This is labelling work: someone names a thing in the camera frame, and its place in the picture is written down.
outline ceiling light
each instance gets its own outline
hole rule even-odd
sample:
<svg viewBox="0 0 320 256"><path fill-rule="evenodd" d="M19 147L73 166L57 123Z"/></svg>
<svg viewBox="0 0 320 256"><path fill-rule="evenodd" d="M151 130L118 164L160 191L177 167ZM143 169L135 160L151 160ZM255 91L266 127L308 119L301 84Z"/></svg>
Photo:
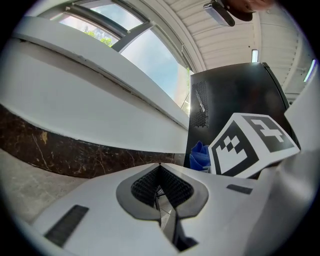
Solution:
<svg viewBox="0 0 320 256"><path fill-rule="evenodd" d="M258 50L252 50L251 62L258 62Z"/></svg>
<svg viewBox="0 0 320 256"><path fill-rule="evenodd" d="M306 76L305 76L305 78L303 80L304 82L308 81L308 79L309 79L310 75L312 74L312 71L314 70L315 66L316 66L316 60L313 59L312 62L311 62L311 66L309 68L309 71L308 71L308 73L306 74Z"/></svg>

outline blue cloth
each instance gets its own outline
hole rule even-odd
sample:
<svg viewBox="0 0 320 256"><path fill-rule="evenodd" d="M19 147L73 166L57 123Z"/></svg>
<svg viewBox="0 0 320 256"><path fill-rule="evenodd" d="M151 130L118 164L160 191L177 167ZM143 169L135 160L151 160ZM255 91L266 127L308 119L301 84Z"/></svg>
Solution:
<svg viewBox="0 0 320 256"><path fill-rule="evenodd" d="M204 167L211 166L208 146L204 146L201 141L191 149L189 156L190 168L197 171L203 171Z"/></svg>

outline tree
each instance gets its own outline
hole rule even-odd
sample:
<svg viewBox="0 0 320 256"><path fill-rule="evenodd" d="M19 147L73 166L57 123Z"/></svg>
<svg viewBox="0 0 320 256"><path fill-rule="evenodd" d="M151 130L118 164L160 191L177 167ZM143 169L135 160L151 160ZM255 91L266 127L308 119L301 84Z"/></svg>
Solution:
<svg viewBox="0 0 320 256"><path fill-rule="evenodd" d="M93 38L96 36L95 32L93 32L93 31L84 32L84 33L86 33L87 35L89 35L89 36L91 36Z"/></svg>
<svg viewBox="0 0 320 256"><path fill-rule="evenodd" d="M107 46L109 46L109 47L111 47L112 46L112 40L111 40L111 38L102 38L101 40L100 40L100 42L102 42L102 43L104 43L105 45L107 45Z"/></svg>
<svg viewBox="0 0 320 256"><path fill-rule="evenodd" d="M93 31L84 32L84 33L86 33L87 35L89 35L89 36L91 36L91 37L93 37L93 38L96 38L96 34L95 34L95 32L93 32ZM100 42L104 43L105 45L107 45L107 46L109 46L109 47L112 46L112 40L111 40L111 38L106 38L106 37L101 38L101 39L100 39Z"/></svg>

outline window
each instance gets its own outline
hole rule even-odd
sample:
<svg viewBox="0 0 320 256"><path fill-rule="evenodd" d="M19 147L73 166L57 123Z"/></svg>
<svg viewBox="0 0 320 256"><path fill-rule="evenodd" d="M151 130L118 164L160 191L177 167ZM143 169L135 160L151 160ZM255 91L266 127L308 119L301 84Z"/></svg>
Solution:
<svg viewBox="0 0 320 256"><path fill-rule="evenodd" d="M80 30L89 36L98 39L102 43L106 44L107 46L111 47L115 44L118 39L113 37L112 35L104 32L103 30L73 16L68 16L67 18L60 21L61 24L67 25L74 29Z"/></svg>
<svg viewBox="0 0 320 256"><path fill-rule="evenodd" d="M190 73L151 30L133 41L122 55L149 76L180 108L183 106L190 91Z"/></svg>
<svg viewBox="0 0 320 256"><path fill-rule="evenodd" d="M106 16L107 18L118 23L120 26L124 27L126 30L131 30L142 24L142 22L135 16L116 4L98 6L91 8L91 10Z"/></svg>
<svg viewBox="0 0 320 256"><path fill-rule="evenodd" d="M64 13L50 19L112 47L149 76L189 115L190 70L185 68L184 56L179 52L174 52L176 56L173 56L171 50L176 49L171 45L169 50L166 46L171 43L160 27L138 10L121 1L118 4L109 0L67 3Z"/></svg>

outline gray floor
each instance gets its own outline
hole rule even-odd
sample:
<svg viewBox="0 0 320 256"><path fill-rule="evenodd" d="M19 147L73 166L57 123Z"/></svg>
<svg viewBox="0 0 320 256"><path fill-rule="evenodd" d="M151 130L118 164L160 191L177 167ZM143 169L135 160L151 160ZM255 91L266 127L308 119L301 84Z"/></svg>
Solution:
<svg viewBox="0 0 320 256"><path fill-rule="evenodd" d="M31 223L55 200L66 195L87 179L45 171L22 162L0 149L1 188L11 209Z"/></svg>

